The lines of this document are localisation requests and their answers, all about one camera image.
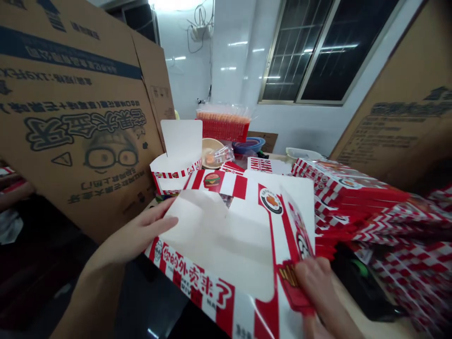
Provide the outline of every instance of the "folded paper box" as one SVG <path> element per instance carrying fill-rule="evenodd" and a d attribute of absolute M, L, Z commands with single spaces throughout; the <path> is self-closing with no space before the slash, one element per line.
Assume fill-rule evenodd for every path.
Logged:
<path fill-rule="evenodd" d="M 313 206 L 309 179 L 196 171 L 145 254 L 231 338 L 302 338 L 314 310 L 293 269 L 313 254 Z"/>
<path fill-rule="evenodd" d="M 151 163 L 151 172 L 158 194 L 177 194 L 188 176 L 201 169 L 202 121 L 162 120 L 161 130 L 166 153 Z"/>

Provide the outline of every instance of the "hamburger icon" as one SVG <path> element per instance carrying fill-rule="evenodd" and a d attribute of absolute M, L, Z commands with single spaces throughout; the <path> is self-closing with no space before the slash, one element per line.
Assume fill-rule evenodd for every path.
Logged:
<path fill-rule="evenodd" d="M 210 173 L 204 178 L 204 187 L 213 187 L 220 184 L 221 178 L 216 173 Z"/>

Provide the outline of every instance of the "clear plastic bag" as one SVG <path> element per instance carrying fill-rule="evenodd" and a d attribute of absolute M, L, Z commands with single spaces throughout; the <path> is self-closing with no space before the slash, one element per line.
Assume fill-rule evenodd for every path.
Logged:
<path fill-rule="evenodd" d="M 226 161 L 234 161 L 234 151 L 232 150 L 232 145 L 228 144 L 223 148 L 209 152 L 205 156 L 205 162 L 208 166 L 215 166 L 222 164 Z"/>

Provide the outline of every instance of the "finger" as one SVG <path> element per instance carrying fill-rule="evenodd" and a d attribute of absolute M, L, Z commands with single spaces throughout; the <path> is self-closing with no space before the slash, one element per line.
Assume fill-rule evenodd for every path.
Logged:
<path fill-rule="evenodd" d="M 145 210 L 140 214 L 140 224 L 142 226 L 147 226 L 157 221 L 165 215 L 166 211 L 171 207 L 176 198 L 167 199 L 158 204 L 156 207 L 152 207 Z"/>
<path fill-rule="evenodd" d="M 303 330 L 308 339 L 333 339 L 333 336 L 313 316 L 303 318 Z"/>
<path fill-rule="evenodd" d="M 303 261 L 301 261 L 295 265 L 295 276 L 296 276 L 298 282 L 302 286 L 306 285 L 306 279 L 307 279 L 308 274 L 309 274 L 309 268 Z"/>
<path fill-rule="evenodd" d="M 315 258 L 307 258 L 304 260 L 309 270 L 315 275 L 320 276 L 323 275 L 323 270 L 320 268 L 317 260 Z"/>
<path fill-rule="evenodd" d="M 319 265 L 319 267 L 321 268 L 321 270 L 325 274 L 331 273 L 330 261 L 327 258 L 320 257 L 320 258 L 317 258 L 316 261 L 317 261 L 317 264 Z"/>
<path fill-rule="evenodd" d="M 146 226 L 143 229 L 145 234 L 144 236 L 146 237 L 147 240 L 152 240 L 153 238 L 161 235 L 162 233 L 165 233 L 166 231 L 172 229 L 174 226 L 177 225 L 178 222 L 179 222 L 178 217 L 170 217 L 157 220 L 156 222 Z"/>

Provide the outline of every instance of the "plastic bowl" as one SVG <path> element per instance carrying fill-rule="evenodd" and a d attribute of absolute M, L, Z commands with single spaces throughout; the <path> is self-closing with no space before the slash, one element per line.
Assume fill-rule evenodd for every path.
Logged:
<path fill-rule="evenodd" d="M 265 144 L 265 139 L 258 137 L 248 137 L 244 143 L 232 143 L 234 152 L 237 154 L 245 154 L 247 151 L 258 153 Z"/>
<path fill-rule="evenodd" d="M 206 164 L 205 157 L 206 157 L 207 153 L 216 151 L 216 150 L 218 150 L 220 148 L 223 148 L 223 147 L 224 147 L 224 145 L 220 141 L 218 141 L 216 139 L 203 138 L 202 139 L 202 166 L 207 168 L 207 169 L 210 169 L 210 170 L 217 170 L 217 169 L 219 169 L 221 164 L 216 164 L 214 166 L 209 166 L 209 165 Z"/>

